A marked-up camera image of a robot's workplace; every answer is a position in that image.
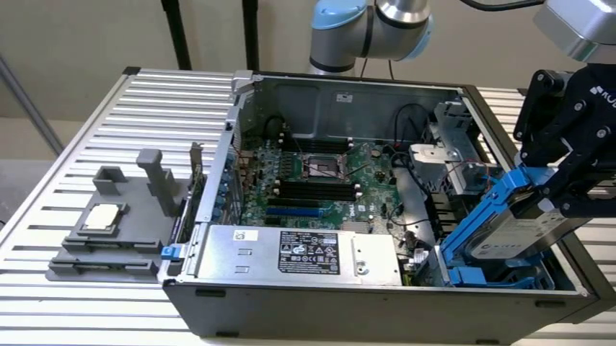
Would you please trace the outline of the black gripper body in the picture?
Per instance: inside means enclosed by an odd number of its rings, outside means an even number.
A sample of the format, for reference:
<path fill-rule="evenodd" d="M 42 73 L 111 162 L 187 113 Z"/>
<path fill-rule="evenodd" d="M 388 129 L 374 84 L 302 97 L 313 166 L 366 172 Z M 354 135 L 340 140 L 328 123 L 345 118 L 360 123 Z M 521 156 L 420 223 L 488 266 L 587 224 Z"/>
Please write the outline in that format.
<path fill-rule="evenodd" d="M 610 150 L 615 142 L 615 65 L 587 64 L 571 77 L 566 91 L 571 150 L 590 151 L 595 143 Z"/>

